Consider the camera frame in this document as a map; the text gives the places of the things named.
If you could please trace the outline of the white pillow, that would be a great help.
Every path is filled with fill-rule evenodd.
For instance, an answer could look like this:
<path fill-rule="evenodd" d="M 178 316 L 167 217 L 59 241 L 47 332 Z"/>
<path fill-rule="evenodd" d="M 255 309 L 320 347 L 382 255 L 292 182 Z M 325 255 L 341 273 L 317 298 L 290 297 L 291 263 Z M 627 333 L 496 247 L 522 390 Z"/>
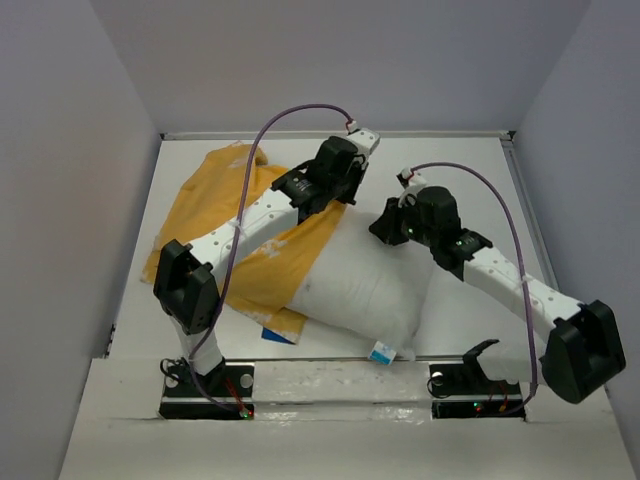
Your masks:
<path fill-rule="evenodd" d="M 435 262 L 415 242 L 381 242 L 369 231 L 376 219 L 346 210 L 288 308 L 413 360 Z"/>

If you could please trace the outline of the yellow pillowcase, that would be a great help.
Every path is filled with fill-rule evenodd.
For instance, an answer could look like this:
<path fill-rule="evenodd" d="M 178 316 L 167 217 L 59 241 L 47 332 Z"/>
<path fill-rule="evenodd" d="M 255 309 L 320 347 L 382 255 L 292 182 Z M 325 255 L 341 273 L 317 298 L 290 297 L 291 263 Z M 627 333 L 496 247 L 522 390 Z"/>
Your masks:
<path fill-rule="evenodd" d="M 267 239 L 254 252 L 246 248 L 252 234 L 250 215 L 256 201 L 286 168 L 269 162 L 265 153 L 235 143 L 206 154 L 202 164 L 180 187 L 156 236 L 141 278 L 152 284 L 160 251 L 169 241 L 195 244 L 203 236 L 215 242 L 215 230 L 230 230 L 239 242 L 234 263 L 222 263 L 216 283 L 226 304 L 268 330 L 296 343 L 307 317 L 288 308 L 298 287 L 329 241 L 345 213 L 333 201 L 301 225 Z"/>

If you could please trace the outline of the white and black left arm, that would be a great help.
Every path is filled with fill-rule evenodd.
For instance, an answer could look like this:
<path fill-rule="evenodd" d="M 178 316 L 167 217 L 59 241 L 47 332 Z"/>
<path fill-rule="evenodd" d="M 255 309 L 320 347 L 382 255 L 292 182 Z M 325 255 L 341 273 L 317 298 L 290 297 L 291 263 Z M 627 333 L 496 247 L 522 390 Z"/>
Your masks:
<path fill-rule="evenodd" d="M 368 130 L 331 136 L 292 169 L 242 143 L 206 155 L 143 269 L 182 345 L 177 381 L 201 395 L 219 388 L 225 360 L 214 326 L 224 304 L 301 326 L 286 306 L 354 203 L 378 142 Z"/>

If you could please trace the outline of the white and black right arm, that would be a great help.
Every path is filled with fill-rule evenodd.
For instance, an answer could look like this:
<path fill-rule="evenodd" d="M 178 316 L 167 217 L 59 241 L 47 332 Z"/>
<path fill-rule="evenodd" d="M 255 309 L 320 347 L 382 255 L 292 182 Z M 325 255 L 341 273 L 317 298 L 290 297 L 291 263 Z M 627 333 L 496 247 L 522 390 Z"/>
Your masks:
<path fill-rule="evenodd" d="M 544 352 L 524 372 L 533 383 L 578 404 L 627 365 L 613 310 L 584 303 L 528 276 L 476 231 L 463 227 L 457 202 L 444 187 L 411 186 L 386 201 L 369 231 L 390 246 L 409 241 L 427 247 L 435 263 L 484 292 L 526 325 Z"/>

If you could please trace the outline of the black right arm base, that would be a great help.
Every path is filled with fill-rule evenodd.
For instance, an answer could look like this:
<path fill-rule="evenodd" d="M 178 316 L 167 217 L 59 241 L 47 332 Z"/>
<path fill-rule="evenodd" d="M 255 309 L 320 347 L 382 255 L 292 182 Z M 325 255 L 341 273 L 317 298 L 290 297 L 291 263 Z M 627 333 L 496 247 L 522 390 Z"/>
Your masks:
<path fill-rule="evenodd" d="M 498 343 L 497 339 L 485 340 L 456 362 L 429 366 L 426 387 L 432 397 L 433 419 L 526 419 L 520 386 L 489 380 L 481 370 L 478 357 Z"/>

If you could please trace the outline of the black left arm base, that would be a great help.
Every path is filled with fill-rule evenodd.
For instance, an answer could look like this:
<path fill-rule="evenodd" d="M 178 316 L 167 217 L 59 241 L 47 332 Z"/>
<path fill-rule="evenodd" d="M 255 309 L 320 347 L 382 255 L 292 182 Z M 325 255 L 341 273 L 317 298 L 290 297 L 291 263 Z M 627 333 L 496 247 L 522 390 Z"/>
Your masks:
<path fill-rule="evenodd" d="M 255 365 L 223 362 L 206 376 L 192 374 L 184 358 L 163 359 L 158 414 L 166 420 L 252 420 Z"/>

